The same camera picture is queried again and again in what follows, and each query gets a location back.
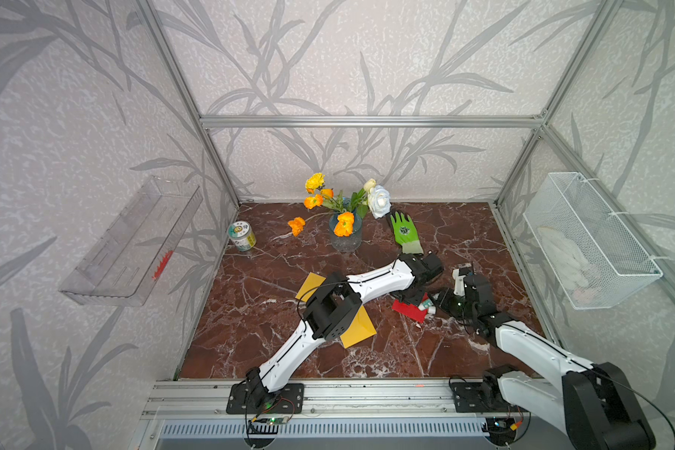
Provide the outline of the red envelope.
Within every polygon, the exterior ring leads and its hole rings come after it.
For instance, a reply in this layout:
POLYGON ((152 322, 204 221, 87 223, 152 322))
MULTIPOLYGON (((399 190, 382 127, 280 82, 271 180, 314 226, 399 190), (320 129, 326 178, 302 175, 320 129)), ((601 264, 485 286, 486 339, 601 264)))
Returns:
POLYGON ((407 317, 408 319, 411 319, 418 324, 423 324, 425 322, 425 318, 428 315, 428 311, 425 309, 420 309, 418 306, 415 305, 408 305, 405 304, 398 299, 395 299, 392 305, 393 311, 407 317))

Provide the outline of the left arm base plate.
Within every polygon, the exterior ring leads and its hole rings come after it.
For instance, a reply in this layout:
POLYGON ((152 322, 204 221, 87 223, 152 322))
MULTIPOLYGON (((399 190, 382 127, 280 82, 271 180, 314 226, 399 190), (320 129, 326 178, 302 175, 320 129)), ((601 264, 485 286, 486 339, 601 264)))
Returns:
POLYGON ((258 414, 300 414, 305 397, 303 384, 286 384, 277 393, 266 393, 245 382, 234 384, 228 397, 226 413, 242 416, 258 414))

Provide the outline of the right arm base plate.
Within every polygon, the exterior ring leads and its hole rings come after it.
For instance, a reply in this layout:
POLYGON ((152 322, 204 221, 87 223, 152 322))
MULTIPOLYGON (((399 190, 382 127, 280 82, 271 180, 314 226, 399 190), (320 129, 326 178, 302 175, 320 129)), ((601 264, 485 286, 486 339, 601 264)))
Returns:
POLYGON ((468 381, 461 377, 448 382, 457 413, 517 414, 519 407, 506 402, 496 381, 468 381))

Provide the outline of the yellow envelope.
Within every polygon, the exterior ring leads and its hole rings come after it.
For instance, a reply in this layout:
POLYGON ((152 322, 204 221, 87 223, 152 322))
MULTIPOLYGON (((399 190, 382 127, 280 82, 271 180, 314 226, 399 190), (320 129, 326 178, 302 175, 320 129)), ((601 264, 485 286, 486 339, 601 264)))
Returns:
POLYGON ((295 298, 301 302, 308 302, 309 298, 315 293, 315 291, 324 283, 326 280, 325 277, 317 275, 315 273, 309 273, 302 286, 298 290, 295 298))
POLYGON ((345 349, 376 335, 374 324, 364 307, 358 309, 348 329, 340 336, 340 341, 345 349))

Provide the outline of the yellow envelope front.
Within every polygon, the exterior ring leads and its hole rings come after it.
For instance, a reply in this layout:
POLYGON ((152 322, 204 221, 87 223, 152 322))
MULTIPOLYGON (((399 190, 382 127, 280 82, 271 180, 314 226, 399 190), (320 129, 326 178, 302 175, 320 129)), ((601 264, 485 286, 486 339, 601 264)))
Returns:
POLYGON ((340 336, 340 341, 345 349, 376 335, 374 324, 364 307, 358 309, 348 329, 340 336))

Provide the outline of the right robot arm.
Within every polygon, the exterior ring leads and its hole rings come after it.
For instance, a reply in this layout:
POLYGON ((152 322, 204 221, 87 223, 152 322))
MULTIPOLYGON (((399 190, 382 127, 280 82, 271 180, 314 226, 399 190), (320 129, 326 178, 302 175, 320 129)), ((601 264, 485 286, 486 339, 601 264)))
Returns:
POLYGON ((521 408, 562 431, 576 449, 654 449, 656 437, 626 375, 611 363, 571 354, 498 310, 488 280, 462 278, 427 297, 491 346, 514 356, 535 377, 511 365, 484 372, 478 399, 489 410, 521 408))

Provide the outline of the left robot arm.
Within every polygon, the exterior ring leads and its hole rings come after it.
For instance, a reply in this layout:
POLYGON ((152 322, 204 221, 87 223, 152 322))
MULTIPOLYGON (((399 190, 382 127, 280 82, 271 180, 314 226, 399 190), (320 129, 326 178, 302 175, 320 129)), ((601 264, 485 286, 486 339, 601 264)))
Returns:
POLYGON ((429 253, 401 254, 395 262, 364 274, 331 274, 300 296, 307 305, 298 326, 270 359, 249 370, 247 393, 258 401, 278 393, 314 350, 348 330, 363 305, 386 294, 408 303, 418 301, 423 287, 443 271, 438 256, 429 253))

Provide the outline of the green white glue stick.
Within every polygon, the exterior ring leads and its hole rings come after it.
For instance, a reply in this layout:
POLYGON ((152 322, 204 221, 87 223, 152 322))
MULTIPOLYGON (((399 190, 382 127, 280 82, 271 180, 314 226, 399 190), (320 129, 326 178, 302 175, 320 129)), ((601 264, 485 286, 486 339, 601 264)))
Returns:
POLYGON ((437 311, 437 307, 432 303, 431 300, 425 300, 423 301, 419 306, 418 309, 420 311, 425 311, 427 315, 434 315, 437 311))

